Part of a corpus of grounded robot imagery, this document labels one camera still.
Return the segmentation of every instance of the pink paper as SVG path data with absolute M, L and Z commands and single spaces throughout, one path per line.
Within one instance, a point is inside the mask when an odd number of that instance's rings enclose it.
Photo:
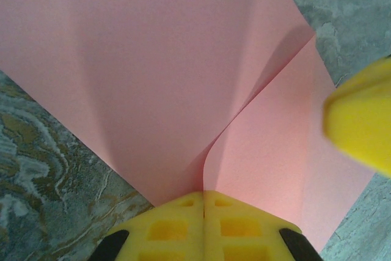
M 212 146 L 205 189 L 295 223 L 320 251 L 373 175 L 323 137 L 333 90 L 312 38 Z
M 309 95 L 320 84 L 312 84 L 316 63 L 308 61 L 315 47 L 305 46 L 313 31 L 293 0 L 0 0 L 0 5 L 0 69 L 153 204 L 201 190 L 206 157 L 205 186 L 220 187 L 239 168 L 244 177 L 221 191 L 235 190 L 239 199 L 277 215 L 307 221 L 313 215 L 303 207 L 317 211 L 332 195 L 328 185 L 314 180 L 319 169 L 308 153 L 310 122 L 316 122 L 311 107 L 321 103 L 321 97 L 311 101 Z M 331 83 L 326 74 L 322 79 Z M 283 109 L 286 116 L 278 116 Z M 260 121 L 254 121 L 257 112 Z M 294 140 L 284 141 L 274 129 Z M 246 143 L 222 161 L 221 152 L 239 141 Z M 265 166 L 277 182 L 263 175 L 259 183 L 259 166 L 249 160 L 260 158 L 258 149 L 275 154 Z M 234 164 L 242 154 L 248 165 Z M 319 164 L 331 175 L 357 171 L 349 199 L 371 175 L 362 176 L 358 164 L 348 170 Z M 285 170 L 294 171 L 288 180 L 281 176 Z M 251 187 L 262 191 L 249 194 Z M 330 201 L 341 220 L 346 207 Z M 287 207 L 291 212 L 285 213 Z M 308 224 L 320 225 L 317 219 Z

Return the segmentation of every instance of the black rubber pad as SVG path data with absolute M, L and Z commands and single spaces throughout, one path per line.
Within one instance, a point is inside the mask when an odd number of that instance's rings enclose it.
M 280 229 L 280 235 L 295 261 L 323 261 L 308 239 L 291 229 Z
M 127 230 L 119 230 L 105 237 L 88 261 L 114 261 L 128 238 Z

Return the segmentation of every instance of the gray marble floor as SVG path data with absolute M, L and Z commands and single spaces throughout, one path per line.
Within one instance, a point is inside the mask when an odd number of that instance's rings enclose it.
M 336 85 L 391 53 L 391 0 L 295 1 Z M 321 253 L 325 260 L 391 260 L 390 192 L 391 180 L 375 175 Z M 85 260 L 111 226 L 149 208 L 0 74 L 0 260 Z

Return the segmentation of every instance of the yellow foam block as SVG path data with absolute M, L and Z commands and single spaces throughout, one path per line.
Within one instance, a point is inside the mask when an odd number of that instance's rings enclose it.
M 327 98 L 323 131 L 343 153 L 391 177 L 391 56 L 370 64 Z
M 191 193 L 114 227 L 129 236 L 115 261 L 203 259 L 203 194 Z
M 204 201 L 205 261 L 294 261 L 279 230 L 297 226 L 215 191 Z
M 114 227 L 89 260 L 321 259 L 294 224 L 221 193 L 205 191 L 188 194 Z

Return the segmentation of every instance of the yellow plastic corner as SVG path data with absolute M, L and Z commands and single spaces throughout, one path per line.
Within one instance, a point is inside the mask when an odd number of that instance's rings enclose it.
M 391 177 L 391 56 L 370 64 L 327 98 L 323 131 L 343 153 Z
M 265 211 L 205 191 L 149 210 L 107 237 L 128 233 L 115 261 L 294 261 L 280 229 L 301 233 Z
M 279 230 L 297 226 L 219 192 L 203 199 L 205 261 L 294 261 Z
M 191 193 L 112 228 L 129 237 L 115 261 L 203 259 L 203 194 Z

